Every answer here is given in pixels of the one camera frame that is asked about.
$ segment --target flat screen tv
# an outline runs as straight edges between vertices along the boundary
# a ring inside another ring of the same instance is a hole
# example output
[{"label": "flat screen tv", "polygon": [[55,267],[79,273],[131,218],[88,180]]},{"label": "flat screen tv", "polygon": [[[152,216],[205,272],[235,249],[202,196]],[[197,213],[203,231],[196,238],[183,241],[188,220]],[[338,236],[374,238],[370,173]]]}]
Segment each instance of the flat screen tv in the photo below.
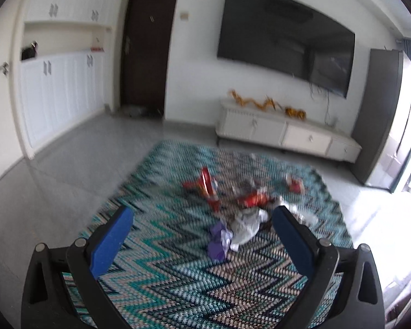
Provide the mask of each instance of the flat screen tv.
[{"label": "flat screen tv", "polygon": [[355,34],[293,0],[225,0],[218,58],[288,73],[347,96]]}]

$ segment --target gray tile floor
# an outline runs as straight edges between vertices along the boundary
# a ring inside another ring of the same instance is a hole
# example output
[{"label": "gray tile floor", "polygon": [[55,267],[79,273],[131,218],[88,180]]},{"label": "gray tile floor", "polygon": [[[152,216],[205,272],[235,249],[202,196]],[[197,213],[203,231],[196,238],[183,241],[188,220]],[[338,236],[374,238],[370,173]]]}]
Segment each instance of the gray tile floor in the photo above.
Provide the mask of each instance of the gray tile floor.
[{"label": "gray tile floor", "polygon": [[[0,180],[0,310],[20,327],[21,295],[38,242],[68,246],[104,200],[162,139],[215,145],[211,128],[102,115],[63,136]],[[314,166],[340,202],[355,245],[368,243],[382,288],[411,271],[411,196],[362,187],[345,165],[223,140],[221,147]]]}]

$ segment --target refrigerator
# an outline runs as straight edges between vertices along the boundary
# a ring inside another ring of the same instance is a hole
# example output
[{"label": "refrigerator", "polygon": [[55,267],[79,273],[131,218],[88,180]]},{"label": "refrigerator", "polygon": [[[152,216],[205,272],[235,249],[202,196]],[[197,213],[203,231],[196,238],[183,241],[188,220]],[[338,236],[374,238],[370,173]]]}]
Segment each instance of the refrigerator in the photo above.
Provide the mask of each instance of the refrigerator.
[{"label": "refrigerator", "polygon": [[411,157],[411,61],[403,51],[371,50],[352,137],[362,147],[352,173],[392,192]]}]

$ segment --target chevron pattern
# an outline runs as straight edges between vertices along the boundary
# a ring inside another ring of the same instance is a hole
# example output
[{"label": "chevron pattern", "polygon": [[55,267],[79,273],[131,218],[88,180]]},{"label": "chevron pattern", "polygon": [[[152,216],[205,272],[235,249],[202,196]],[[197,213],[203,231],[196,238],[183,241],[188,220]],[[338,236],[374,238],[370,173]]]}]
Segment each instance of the chevron pattern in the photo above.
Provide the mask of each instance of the chevron pattern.
[{"label": "chevron pattern", "polygon": [[[297,273],[274,230],[259,232],[220,263],[208,258],[208,228],[216,217],[207,203],[187,195],[181,182],[207,166],[217,178],[222,213],[238,179],[261,179],[273,195],[316,214],[311,228],[337,246],[352,247],[338,202],[316,171],[278,159],[174,141],[159,143],[81,235],[88,238],[120,205],[135,212],[134,226],[107,274],[99,279],[132,328],[273,328],[285,315],[306,278]],[[305,195],[287,191],[286,173],[302,178]],[[81,319],[95,326],[70,274],[64,274]],[[312,326],[323,321],[341,280],[336,275]]]}]

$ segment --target blue gripper pad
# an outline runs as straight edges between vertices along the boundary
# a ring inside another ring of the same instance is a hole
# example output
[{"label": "blue gripper pad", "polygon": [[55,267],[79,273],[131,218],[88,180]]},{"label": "blue gripper pad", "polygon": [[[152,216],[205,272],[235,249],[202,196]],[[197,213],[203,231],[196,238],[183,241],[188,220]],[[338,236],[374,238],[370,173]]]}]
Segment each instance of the blue gripper pad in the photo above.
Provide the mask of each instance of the blue gripper pad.
[{"label": "blue gripper pad", "polygon": [[273,211],[273,227],[280,241],[285,246],[298,273],[311,278],[314,272],[312,251],[301,237],[298,230],[286,218],[280,207]]},{"label": "blue gripper pad", "polygon": [[96,245],[91,253],[90,264],[90,271],[95,279],[108,272],[114,257],[128,236],[133,222],[134,213],[130,208],[125,208],[103,239]]}]

